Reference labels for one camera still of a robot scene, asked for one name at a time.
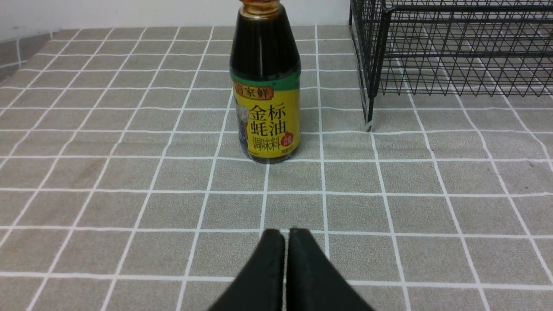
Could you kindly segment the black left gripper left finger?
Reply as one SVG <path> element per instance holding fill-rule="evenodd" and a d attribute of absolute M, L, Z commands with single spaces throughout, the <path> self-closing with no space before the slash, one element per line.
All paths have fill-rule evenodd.
<path fill-rule="evenodd" d="M 282 309 L 285 239 L 266 229 L 247 263 L 210 311 L 280 311 Z"/>

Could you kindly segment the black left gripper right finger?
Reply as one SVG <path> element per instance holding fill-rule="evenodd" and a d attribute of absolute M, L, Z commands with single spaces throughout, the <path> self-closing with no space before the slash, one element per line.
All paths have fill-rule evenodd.
<path fill-rule="evenodd" d="M 373 310 L 329 262 L 308 229 L 290 229 L 286 279 L 289 311 Z"/>

